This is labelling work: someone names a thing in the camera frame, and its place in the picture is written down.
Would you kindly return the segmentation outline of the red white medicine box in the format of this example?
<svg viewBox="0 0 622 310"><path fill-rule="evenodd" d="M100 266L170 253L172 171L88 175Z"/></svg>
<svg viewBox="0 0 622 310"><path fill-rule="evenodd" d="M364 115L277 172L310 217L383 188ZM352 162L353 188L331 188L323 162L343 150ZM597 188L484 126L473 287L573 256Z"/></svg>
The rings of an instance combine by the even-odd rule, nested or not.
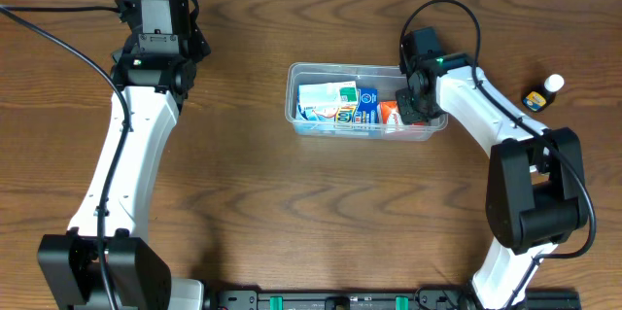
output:
<svg viewBox="0 0 622 310"><path fill-rule="evenodd" d="M423 126L423 121L414 122L411 124L405 124L402 121L402 117L398 111L397 102L393 101L381 101L378 104L379 120L382 125L382 130L385 134L398 133L405 130L409 130L414 126Z"/></svg>

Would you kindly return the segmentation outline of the blue fever patch box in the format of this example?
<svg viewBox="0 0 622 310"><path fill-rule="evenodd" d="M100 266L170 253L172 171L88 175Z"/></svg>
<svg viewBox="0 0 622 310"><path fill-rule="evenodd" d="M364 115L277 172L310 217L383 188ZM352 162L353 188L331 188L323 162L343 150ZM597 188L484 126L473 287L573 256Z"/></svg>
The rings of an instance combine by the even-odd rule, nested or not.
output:
<svg viewBox="0 0 622 310"><path fill-rule="evenodd" d="M347 87L338 92L338 100L319 103L318 94L309 95L302 103L298 98L295 118L301 121L319 121L354 124L378 122L378 93L375 88Z"/></svg>

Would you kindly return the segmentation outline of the white blue medicine box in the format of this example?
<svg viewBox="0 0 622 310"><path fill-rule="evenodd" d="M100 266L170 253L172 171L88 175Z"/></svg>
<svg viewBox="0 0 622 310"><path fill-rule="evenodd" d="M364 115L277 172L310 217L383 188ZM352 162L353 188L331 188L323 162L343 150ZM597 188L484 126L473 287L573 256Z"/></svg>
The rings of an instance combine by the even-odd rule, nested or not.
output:
<svg viewBox="0 0 622 310"><path fill-rule="evenodd" d="M358 102L359 96L354 81L300 85L298 87L298 109L304 114L326 108L357 106Z"/></svg>

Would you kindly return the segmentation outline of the dark bottle white cap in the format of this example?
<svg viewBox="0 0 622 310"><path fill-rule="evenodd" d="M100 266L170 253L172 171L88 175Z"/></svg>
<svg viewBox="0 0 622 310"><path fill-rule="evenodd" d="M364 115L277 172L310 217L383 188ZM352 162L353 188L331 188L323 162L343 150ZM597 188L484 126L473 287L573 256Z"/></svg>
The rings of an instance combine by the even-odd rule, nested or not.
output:
<svg viewBox="0 0 622 310"><path fill-rule="evenodd" d="M529 89L522 97L522 104L529 111L539 113L554 102L564 85L563 76L552 74L543 83Z"/></svg>

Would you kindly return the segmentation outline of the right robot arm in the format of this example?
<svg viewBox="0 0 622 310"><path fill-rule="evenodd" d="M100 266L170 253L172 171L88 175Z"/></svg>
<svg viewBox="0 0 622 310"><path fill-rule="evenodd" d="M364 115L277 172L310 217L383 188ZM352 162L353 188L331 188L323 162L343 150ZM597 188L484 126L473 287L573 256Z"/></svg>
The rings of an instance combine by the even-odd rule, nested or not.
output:
<svg viewBox="0 0 622 310"><path fill-rule="evenodd" d="M590 248L556 251L576 230L595 225L577 135L520 112L473 57L446 53L431 27L400 38L399 69L407 81L397 93L405 121L448 114L489 158L485 212L493 242L470 280L470 305L530 308L527 286L541 263Z"/></svg>

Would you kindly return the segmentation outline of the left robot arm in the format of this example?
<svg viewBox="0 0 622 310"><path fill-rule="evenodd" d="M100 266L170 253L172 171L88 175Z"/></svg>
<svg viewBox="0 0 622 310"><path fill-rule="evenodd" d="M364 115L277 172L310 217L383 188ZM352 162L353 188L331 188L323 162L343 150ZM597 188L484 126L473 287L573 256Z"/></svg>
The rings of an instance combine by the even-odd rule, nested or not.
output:
<svg viewBox="0 0 622 310"><path fill-rule="evenodd" d="M113 52L106 139L86 196L37 260L60 309L206 309L202 282L176 278L148 244L167 139L210 47L197 0L117 0L131 33Z"/></svg>

